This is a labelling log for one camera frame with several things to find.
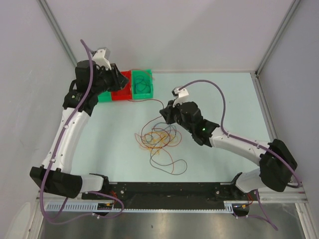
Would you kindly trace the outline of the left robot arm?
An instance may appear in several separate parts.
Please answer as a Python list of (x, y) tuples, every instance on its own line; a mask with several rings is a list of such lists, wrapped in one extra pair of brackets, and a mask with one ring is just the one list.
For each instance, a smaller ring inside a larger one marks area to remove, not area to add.
[(112, 63), (107, 69), (96, 60), (80, 61), (76, 78), (64, 97), (62, 119), (52, 147), (39, 167), (32, 167), (30, 177), (41, 193), (76, 198), (92, 191), (99, 199), (109, 196), (108, 178), (100, 174), (72, 175), (72, 160), (81, 133), (92, 115), (98, 96), (122, 90), (129, 79)]

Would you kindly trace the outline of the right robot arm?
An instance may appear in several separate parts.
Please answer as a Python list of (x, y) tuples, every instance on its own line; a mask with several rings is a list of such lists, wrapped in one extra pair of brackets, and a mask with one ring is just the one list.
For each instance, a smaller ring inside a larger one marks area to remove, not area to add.
[(232, 180), (230, 195), (236, 200), (264, 187), (283, 192), (298, 166), (281, 140), (274, 139), (267, 143), (226, 134), (219, 124), (202, 116), (195, 102), (175, 105), (169, 101), (160, 114), (167, 124), (177, 123), (187, 130), (197, 144), (230, 151), (258, 166), (258, 169), (248, 173), (238, 173)]

